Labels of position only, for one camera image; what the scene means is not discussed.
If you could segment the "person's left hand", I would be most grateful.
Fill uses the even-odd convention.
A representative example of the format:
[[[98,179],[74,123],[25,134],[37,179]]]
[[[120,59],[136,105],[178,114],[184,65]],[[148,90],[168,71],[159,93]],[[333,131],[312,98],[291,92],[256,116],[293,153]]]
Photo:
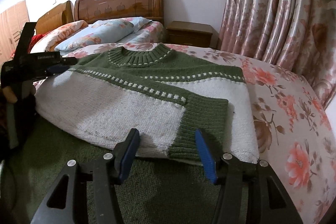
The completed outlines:
[[[11,87],[7,86],[3,89],[1,89],[3,95],[5,96],[7,102],[9,103],[16,103],[17,102],[17,96],[14,94]]]

